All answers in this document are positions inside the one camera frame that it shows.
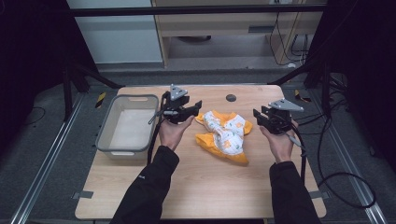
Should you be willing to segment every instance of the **cloth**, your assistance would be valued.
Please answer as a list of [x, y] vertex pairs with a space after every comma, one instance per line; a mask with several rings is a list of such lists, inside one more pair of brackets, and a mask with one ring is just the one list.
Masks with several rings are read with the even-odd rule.
[[270, 168], [276, 224], [320, 223], [314, 204], [292, 161]]
[[127, 189], [110, 224], [158, 223], [178, 161], [177, 154], [169, 147], [158, 147], [153, 162]]
[[248, 163], [242, 147], [244, 135], [250, 133], [253, 124], [235, 114], [220, 114], [212, 110], [195, 118], [210, 133], [198, 133], [195, 140], [207, 151], [232, 161]]

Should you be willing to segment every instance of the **wall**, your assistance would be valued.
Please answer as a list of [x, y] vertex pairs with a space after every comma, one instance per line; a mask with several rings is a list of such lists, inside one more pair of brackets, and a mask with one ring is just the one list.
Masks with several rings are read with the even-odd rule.
[[[67, 0], [70, 8], [151, 7], [149, 0]], [[80, 17], [78, 26], [98, 67], [162, 63], [153, 16]]]

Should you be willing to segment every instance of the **person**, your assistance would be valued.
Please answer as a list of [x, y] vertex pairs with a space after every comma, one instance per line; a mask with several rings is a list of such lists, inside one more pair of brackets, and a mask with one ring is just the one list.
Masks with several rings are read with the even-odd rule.
[[[161, 145], [153, 161], [127, 189], [110, 224], [157, 224], [163, 200], [171, 184], [179, 159], [175, 149], [194, 116], [181, 124], [165, 120], [159, 131]], [[276, 224], [320, 223], [308, 191], [291, 161], [292, 142], [286, 135], [273, 135], [263, 126], [260, 130], [269, 141], [276, 163], [270, 168], [273, 209]]]

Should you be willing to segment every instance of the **black jacket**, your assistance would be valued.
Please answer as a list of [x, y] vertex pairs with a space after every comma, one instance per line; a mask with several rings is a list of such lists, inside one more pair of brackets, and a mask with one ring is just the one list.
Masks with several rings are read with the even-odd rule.
[[[110, 224], [157, 224], [177, 165], [177, 154], [169, 147], [159, 147], [152, 164], [126, 191]], [[276, 224], [320, 223], [294, 163], [274, 164], [270, 178]]]

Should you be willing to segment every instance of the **crumpled garment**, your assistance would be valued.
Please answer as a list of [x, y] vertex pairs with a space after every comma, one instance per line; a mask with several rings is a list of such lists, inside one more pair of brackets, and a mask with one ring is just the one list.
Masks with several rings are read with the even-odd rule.
[[195, 135], [197, 144], [203, 149], [232, 161], [248, 163], [242, 148], [244, 135], [250, 133], [253, 124], [236, 113], [220, 114], [212, 110], [200, 113], [196, 118], [209, 133]]

